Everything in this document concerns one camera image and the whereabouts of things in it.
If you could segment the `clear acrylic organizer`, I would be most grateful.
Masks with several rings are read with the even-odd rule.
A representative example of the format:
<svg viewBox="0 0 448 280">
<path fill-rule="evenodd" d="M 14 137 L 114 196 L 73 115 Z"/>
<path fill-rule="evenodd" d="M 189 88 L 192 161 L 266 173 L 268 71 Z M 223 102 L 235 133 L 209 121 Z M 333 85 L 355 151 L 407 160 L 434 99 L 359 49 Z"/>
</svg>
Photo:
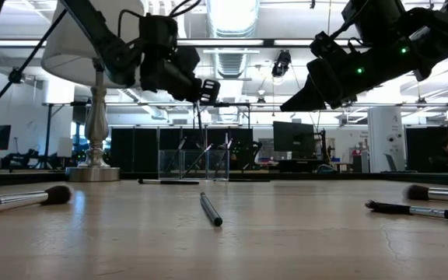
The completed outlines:
<svg viewBox="0 0 448 280">
<path fill-rule="evenodd" d="M 222 150 L 210 149 L 208 154 L 201 159 L 197 166 L 186 177 L 184 172 L 196 160 L 202 152 L 200 150 L 182 149 L 179 158 L 174 161 L 172 170 L 166 173 L 166 168 L 176 150 L 159 150 L 158 177 L 160 180 L 228 180 L 229 172 L 220 171 L 214 175 L 217 162 L 222 155 Z"/>
</svg>

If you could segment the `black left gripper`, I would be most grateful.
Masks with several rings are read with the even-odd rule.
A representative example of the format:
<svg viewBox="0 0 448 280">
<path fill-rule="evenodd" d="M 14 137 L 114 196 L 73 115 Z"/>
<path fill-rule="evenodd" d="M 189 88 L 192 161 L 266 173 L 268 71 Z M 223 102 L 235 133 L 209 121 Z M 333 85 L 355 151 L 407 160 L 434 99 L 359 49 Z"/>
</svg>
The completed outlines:
<svg viewBox="0 0 448 280">
<path fill-rule="evenodd" d="M 221 85 L 206 79 L 201 88 L 201 80 L 194 74 L 199 62 L 195 48 L 177 48 L 168 56 L 161 51 L 144 53 L 140 65 L 141 88 L 154 93 L 165 90 L 179 101 L 195 102 L 201 96 L 202 103 L 215 103 Z"/>
</svg>

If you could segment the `black table frame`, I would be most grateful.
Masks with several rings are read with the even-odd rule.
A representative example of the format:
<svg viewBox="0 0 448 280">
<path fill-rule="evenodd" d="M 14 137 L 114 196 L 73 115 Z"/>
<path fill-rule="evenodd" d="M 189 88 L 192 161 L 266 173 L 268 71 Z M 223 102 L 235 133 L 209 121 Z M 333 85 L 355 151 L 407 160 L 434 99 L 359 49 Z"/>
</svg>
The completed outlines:
<svg viewBox="0 0 448 280">
<path fill-rule="evenodd" d="M 232 180 L 388 180 L 448 185 L 448 173 L 231 173 Z M 64 172 L 0 173 L 0 186 L 66 181 Z"/>
</svg>

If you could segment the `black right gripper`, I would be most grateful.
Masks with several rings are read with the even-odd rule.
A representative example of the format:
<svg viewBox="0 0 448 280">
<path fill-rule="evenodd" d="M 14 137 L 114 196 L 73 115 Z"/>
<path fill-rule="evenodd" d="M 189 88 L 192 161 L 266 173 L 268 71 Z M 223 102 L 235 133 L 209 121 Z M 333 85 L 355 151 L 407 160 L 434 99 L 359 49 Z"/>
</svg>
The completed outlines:
<svg viewBox="0 0 448 280">
<path fill-rule="evenodd" d="M 281 111 L 325 110 L 325 102 L 331 109 L 347 107 L 358 101 L 357 94 L 418 68 L 418 55 L 407 39 L 365 52 L 345 52 L 342 58 L 316 57 L 309 62 L 304 87 L 280 106 Z"/>
</svg>

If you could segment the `black partition panels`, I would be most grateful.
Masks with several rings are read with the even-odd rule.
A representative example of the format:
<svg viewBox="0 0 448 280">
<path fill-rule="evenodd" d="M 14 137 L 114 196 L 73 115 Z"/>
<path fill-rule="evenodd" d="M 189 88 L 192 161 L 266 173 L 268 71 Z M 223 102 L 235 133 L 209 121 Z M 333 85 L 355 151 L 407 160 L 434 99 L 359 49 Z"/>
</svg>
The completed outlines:
<svg viewBox="0 0 448 280">
<path fill-rule="evenodd" d="M 241 168 L 253 155 L 253 131 L 246 128 L 114 128 L 108 163 L 121 171 L 155 173 L 158 170 L 158 151 L 175 151 L 181 142 L 183 150 L 201 152 L 208 145 L 211 150 L 225 148 L 226 140 L 232 142 L 229 151 L 236 158 L 232 168 Z"/>
<path fill-rule="evenodd" d="M 448 137 L 448 127 L 407 128 L 408 169 L 422 173 L 437 173 L 429 158 L 440 151 L 441 142 Z"/>
</svg>

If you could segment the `table lamp white shade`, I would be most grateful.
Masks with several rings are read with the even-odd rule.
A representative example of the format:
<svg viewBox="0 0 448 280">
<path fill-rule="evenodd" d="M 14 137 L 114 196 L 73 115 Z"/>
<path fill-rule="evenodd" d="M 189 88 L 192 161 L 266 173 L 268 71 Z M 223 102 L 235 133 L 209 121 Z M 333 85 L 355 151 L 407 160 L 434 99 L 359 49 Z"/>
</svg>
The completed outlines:
<svg viewBox="0 0 448 280">
<path fill-rule="evenodd" d="M 48 73 L 79 85 L 88 86 L 92 93 L 92 104 L 86 118 L 85 137 L 89 141 L 86 161 L 66 170 L 73 182 L 116 181 L 120 169 L 103 161 L 103 140 L 108 136 L 105 96 L 108 89 L 116 89 L 107 71 L 100 66 L 93 45 L 81 30 L 72 14 L 66 10 L 67 4 L 90 3 L 100 12 L 105 25 L 112 33 L 119 27 L 121 10 L 128 9 L 138 14 L 144 13 L 140 0 L 58 0 L 54 12 L 57 26 L 47 38 L 41 67 Z"/>
</svg>

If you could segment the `white pillar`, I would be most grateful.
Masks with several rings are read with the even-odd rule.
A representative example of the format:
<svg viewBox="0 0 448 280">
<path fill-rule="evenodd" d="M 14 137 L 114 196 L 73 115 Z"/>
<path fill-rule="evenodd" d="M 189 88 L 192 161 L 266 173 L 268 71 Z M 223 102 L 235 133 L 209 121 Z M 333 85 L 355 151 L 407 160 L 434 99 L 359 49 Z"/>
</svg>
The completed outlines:
<svg viewBox="0 0 448 280">
<path fill-rule="evenodd" d="M 371 108 L 368 125 L 371 172 L 404 171 L 404 130 L 400 107 Z"/>
</svg>

